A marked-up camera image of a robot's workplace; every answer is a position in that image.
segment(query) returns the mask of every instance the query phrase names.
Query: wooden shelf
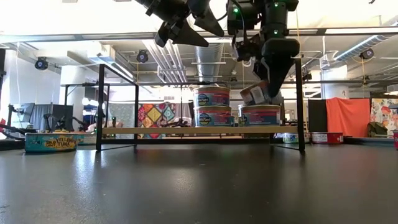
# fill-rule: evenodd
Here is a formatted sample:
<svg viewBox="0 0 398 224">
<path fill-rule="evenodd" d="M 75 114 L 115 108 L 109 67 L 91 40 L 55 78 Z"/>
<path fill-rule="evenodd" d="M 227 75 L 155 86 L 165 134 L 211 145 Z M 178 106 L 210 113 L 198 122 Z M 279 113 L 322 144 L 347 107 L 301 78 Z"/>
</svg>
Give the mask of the wooden shelf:
<svg viewBox="0 0 398 224">
<path fill-rule="evenodd" d="M 103 128 L 103 134 L 264 134 L 297 133 L 297 127 Z"/>
</svg>

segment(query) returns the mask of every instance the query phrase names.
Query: stacked tuna can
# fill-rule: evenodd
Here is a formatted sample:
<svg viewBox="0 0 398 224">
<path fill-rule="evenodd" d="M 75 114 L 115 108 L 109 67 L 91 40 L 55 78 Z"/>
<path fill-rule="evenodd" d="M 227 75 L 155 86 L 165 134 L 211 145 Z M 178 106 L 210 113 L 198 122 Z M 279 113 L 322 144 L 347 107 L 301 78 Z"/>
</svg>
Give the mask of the stacked tuna can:
<svg viewBox="0 0 398 224">
<path fill-rule="evenodd" d="M 280 125 L 280 106 L 271 105 L 266 81 L 245 88 L 240 95 L 244 101 L 238 109 L 240 126 Z"/>
<path fill-rule="evenodd" d="M 196 127 L 229 127 L 233 121 L 229 88 L 204 86 L 193 90 Z"/>
</svg>

